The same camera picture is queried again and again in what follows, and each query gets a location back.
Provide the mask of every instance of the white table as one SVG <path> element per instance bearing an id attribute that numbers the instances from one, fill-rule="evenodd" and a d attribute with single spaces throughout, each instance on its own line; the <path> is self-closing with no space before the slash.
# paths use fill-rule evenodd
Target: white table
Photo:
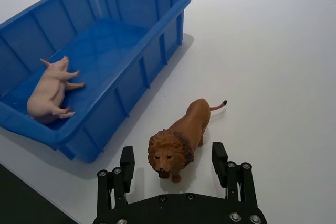
<path id="1" fill-rule="evenodd" d="M 38 0 L 0 0 L 0 22 Z M 190 191 L 223 197 L 211 164 L 213 141 L 253 165 L 268 223 L 334 223 L 336 0 L 192 0 L 184 46 L 159 74 L 93 164 L 0 131 L 0 162 L 81 224 L 96 216 L 101 169 L 135 152 L 128 201 Z M 149 137 L 204 97 L 214 112 L 205 145 L 175 185 L 147 162 Z"/>

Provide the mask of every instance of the pink pig toy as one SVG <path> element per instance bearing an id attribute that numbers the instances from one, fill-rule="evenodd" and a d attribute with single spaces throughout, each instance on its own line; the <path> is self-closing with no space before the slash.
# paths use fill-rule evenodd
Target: pink pig toy
<path id="1" fill-rule="evenodd" d="M 82 88 L 84 83 L 70 83 L 69 79 L 79 76 L 79 71 L 69 73 L 69 59 L 64 56 L 55 63 L 40 59 L 47 70 L 41 76 L 32 95 L 27 102 L 29 115 L 42 124 L 52 123 L 58 118 L 69 118 L 74 112 L 70 107 L 61 109 L 65 91 Z"/>

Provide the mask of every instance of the pig leg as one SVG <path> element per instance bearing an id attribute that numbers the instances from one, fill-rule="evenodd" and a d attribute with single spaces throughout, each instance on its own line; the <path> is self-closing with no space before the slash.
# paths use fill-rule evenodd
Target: pig leg
<path id="1" fill-rule="evenodd" d="M 69 110 L 70 110 L 70 107 L 67 107 L 66 109 L 61 109 L 61 108 L 59 108 L 59 107 L 57 107 L 55 105 L 52 105 L 52 107 L 50 108 L 50 110 L 51 110 L 51 113 L 53 115 L 60 115 L 60 114 L 66 114 L 66 113 L 68 113 Z"/>
<path id="2" fill-rule="evenodd" d="M 58 115 L 58 117 L 59 118 L 70 118 L 70 117 L 72 117 L 73 116 L 73 114 L 74 114 L 74 112 L 68 112 L 68 113 L 66 113 L 66 114 L 60 114 L 60 115 Z"/>
<path id="3" fill-rule="evenodd" d="M 79 71 L 74 72 L 74 73 L 57 72 L 54 75 L 55 75 L 55 78 L 57 78 L 60 81 L 67 81 L 69 79 L 79 76 Z"/>
<path id="4" fill-rule="evenodd" d="M 83 88 L 85 86 L 84 82 L 82 83 L 70 83 L 67 82 L 67 90 L 73 90 L 73 89 L 79 89 L 79 88 Z"/>

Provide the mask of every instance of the toy lion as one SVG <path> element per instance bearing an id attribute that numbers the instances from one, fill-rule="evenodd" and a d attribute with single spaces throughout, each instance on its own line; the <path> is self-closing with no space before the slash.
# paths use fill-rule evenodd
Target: toy lion
<path id="1" fill-rule="evenodd" d="M 180 171 L 194 161 L 194 151 L 203 146 L 203 134 L 210 121 L 210 111 L 226 105 L 210 107 L 206 100 L 194 101 L 186 115 L 177 120 L 168 130 L 159 131 L 152 136 L 148 147 L 148 161 L 160 178 L 181 181 Z"/>

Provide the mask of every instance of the screw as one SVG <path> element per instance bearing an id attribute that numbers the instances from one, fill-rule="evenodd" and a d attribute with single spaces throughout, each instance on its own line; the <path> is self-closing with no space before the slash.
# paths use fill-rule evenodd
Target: screw
<path id="1" fill-rule="evenodd" d="M 167 201 L 167 198 L 166 198 L 166 196 L 162 195 L 162 196 L 160 196 L 159 200 L 160 200 L 160 202 L 164 203 L 164 202 Z"/>
<path id="2" fill-rule="evenodd" d="M 230 167 L 230 168 L 233 168 L 233 167 L 235 167 L 236 165 L 235 165 L 235 163 L 233 163 L 233 162 L 229 162 L 229 163 L 227 163 L 227 166 Z"/>
<path id="3" fill-rule="evenodd" d="M 116 169 L 113 170 L 113 172 L 114 172 L 115 174 L 121 173 L 121 169 L 120 169 L 120 168 L 116 168 Z"/>
<path id="4" fill-rule="evenodd" d="M 249 164 L 246 164 L 246 163 L 245 163 L 245 164 L 243 164 L 243 168 L 244 168 L 244 169 L 250 169 L 251 166 L 250 166 Z"/>
<path id="5" fill-rule="evenodd" d="M 120 219 L 116 224 L 127 224 L 127 221 L 125 219 Z"/>
<path id="6" fill-rule="evenodd" d="M 187 196 L 187 199 L 190 200 L 190 201 L 193 200 L 193 199 L 194 199 L 194 195 L 189 194 L 189 195 Z"/>
<path id="7" fill-rule="evenodd" d="M 239 221 L 242 220 L 241 217 L 240 217 L 240 215 L 239 215 L 239 213 L 237 213 L 237 212 L 232 212 L 232 213 L 230 214 L 230 219 L 231 219 L 232 221 L 234 221 L 234 222 L 239 222 Z"/>
<path id="8" fill-rule="evenodd" d="M 257 215 L 251 215 L 250 220 L 253 224 L 261 224 L 261 218 Z"/>
<path id="9" fill-rule="evenodd" d="M 104 177 L 106 175 L 106 171 L 105 170 L 101 170 L 99 173 L 98 173 L 98 176 L 99 177 Z"/>

